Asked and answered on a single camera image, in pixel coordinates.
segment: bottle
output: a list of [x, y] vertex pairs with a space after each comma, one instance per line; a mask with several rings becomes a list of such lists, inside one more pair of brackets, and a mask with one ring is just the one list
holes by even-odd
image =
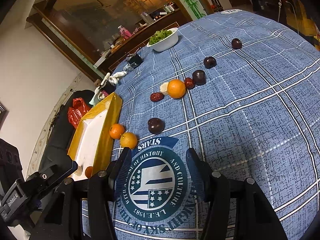
[[126, 40], [129, 39], [132, 34], [124, 27], [122, 27], [121, 25], [118, 27], [120, 34], [122, 37], [124, 37]]
[[146, 24], [149, 24], [152, 22], [152, 18], [146, 12], [142, 12], [142, 14], [140, 14], [140, 16], [145, 21]]

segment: red date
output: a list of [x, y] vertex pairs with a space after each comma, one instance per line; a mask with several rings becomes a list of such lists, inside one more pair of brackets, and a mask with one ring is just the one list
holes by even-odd
[[192, 78], [186, 78], [184, 80], [184, 84], [186, 85], [186, 88], [193, 89], [195, 87], [195, 83], [193, 82]]
[[156, 93], [152, 93], [150, 95], [150, 100], [152, 102], [158, 102], [160, 100], [164, 99], [164, 94], [160, 93], [160, 92], [156, 92]]

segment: white bowl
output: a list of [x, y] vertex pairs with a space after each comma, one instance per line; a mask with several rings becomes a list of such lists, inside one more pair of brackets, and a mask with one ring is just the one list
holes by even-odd
[[166, 49], [171, 48], [172, 46], [176, 45], [176, 43], [178, 42], [178, 28], [171, 28], [168, 31], [172, 31], [172, 33], [164, 38], [161, 41], [158, 41], [157, 43], [153, 44], [153, 45], [149, 45], [149, 42], [147, 44], [147, 47], [151, 47], [153, 48], [155, 51], [158, 52], [162, 52]]

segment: yellow tray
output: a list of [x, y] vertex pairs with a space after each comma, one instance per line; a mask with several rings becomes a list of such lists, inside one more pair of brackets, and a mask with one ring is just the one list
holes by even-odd
[[122, 99], [112, 93], [82, 117], [68, 150], [79, 166], [72, 174], [74, 180], [86, 179], [84, 172], [88, 166], [93, 166], [95, 174], [109, 165], [113, 146], [109, 131], [118, 122], [121, 106]]

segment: black box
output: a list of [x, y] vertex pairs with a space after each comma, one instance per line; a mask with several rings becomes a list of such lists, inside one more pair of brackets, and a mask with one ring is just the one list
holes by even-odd
[[0, 138], [0, 199], [17, 179], [23, 179], [18, 149]]

